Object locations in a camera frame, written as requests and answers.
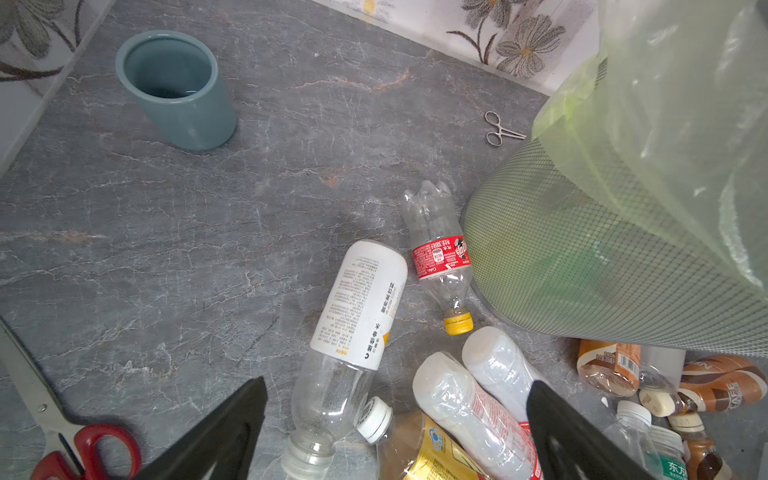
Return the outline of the brown swirl coffee bottle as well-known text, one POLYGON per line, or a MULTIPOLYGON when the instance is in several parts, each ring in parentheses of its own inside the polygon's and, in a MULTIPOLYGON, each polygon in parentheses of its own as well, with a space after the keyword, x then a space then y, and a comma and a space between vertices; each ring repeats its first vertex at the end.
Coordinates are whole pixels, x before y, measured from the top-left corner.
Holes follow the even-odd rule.
POLYGON ((675 391, 641 389, 639 400, 652 415, 664 418, 733 410, 766 395, 766 375, 755 364, 744 357, 718 354, 686 363, 675 391))

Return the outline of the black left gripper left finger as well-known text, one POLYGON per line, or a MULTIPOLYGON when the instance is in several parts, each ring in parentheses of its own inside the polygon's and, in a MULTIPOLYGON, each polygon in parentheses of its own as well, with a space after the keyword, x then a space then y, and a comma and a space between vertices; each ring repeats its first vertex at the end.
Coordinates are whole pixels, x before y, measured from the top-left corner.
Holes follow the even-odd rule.
POLYGON ((262 377, 246 381, 152 463, 138 479, 245 479, 265 419, 262 377))

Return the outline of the white label clear bottle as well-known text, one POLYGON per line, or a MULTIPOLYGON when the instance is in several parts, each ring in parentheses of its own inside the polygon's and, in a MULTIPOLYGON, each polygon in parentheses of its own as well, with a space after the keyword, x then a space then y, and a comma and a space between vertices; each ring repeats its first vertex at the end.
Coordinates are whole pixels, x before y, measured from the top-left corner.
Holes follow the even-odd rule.
POLYGON ((326 477, 352 432, 388 343, 408 276, 402 255, 373 240, 347 250, 291 398, 294 425, 281 457, 291 479, 326 477))

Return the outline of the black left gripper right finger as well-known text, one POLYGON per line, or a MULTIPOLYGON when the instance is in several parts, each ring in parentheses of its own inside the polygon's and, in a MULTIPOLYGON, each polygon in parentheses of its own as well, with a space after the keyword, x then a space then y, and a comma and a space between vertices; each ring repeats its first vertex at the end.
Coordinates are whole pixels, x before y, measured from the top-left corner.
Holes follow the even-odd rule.
POLYGON ((532 384, 526 410, 544 479, 653 479, 547 383, 532 384))

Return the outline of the brown coffee bottle label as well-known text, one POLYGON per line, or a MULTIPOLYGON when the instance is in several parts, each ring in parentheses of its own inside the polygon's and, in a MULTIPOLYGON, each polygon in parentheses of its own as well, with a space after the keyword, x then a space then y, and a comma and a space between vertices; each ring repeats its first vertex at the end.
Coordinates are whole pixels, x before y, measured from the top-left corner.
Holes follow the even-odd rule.
POLYGON ((737 480, 723 460, 714 441, 707 435, 700 416, 695 413, 668 418, 672 429, 683 439, 684 458, 691 480, 737 480))

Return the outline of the yellow red label tea bottle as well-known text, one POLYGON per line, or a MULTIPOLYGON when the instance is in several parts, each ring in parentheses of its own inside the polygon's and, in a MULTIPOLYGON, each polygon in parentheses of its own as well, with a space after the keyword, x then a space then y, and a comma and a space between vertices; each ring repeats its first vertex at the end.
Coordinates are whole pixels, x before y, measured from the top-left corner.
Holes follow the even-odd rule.
POLYGON ((396 415, 382 399, 366 403, 356 429, 376 447, 381 480, 479 480, 488 474, 419 409, 396 415))

